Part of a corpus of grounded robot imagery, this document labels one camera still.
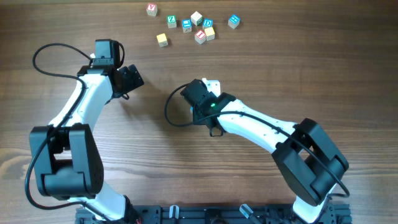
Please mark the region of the yellow S wooden block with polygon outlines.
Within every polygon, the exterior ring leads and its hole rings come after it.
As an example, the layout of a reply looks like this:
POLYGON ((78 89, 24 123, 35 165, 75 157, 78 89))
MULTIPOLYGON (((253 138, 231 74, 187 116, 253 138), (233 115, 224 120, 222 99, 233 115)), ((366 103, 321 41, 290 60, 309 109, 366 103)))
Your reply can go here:
POLYGON ((165 34, 159 34, 156 37, 157 37, 159 47, 168 46, 168 40, 167 40, 167 36, 165 34))

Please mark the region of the plain animal wooden block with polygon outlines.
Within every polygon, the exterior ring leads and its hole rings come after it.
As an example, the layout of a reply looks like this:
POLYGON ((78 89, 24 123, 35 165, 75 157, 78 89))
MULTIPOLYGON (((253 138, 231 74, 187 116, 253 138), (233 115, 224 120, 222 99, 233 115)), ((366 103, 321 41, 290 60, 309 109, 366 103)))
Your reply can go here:
POLYGON ((192 22, 192 24, 194 24, 196 26, 199 26, 200 23, 202 22, 202 20, 203 20, 203 16, 198 11, 195 11, 191 15, 191 22, 192 22))

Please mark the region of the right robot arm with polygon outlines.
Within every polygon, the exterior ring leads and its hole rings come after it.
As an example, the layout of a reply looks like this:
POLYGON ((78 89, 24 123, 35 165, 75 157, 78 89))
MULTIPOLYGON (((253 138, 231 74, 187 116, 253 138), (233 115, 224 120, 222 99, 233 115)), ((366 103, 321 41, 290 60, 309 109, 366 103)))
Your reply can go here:
POLYGON ((314 120, 282 121, 262 114, 220 90, 217 80, 194 79, 182 86, 181 96, 191 106, 193 125, 241 136, 268 151, 289 188, 296 195, 294 220, 315 223, 321 219, 333 189, 342 197, 349 191, 341 179, 348 160, 314 120))

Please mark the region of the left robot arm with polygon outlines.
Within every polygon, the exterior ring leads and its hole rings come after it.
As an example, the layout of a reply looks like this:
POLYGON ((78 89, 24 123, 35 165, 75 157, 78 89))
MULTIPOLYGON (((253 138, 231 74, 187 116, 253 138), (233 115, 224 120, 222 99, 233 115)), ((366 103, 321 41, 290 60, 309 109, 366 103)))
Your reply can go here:
POLYGON ((98 39, 88 65, 71 78, 76 87, 61 112, 29 135, 32 160, 25 176, 25 196, 41 210, 80 205, 97 222, 141 223, 127 196, 104 181, 104 167, 93 129, 106 104, 144 81, 134 65, 123 65, 121 43, 98 39))

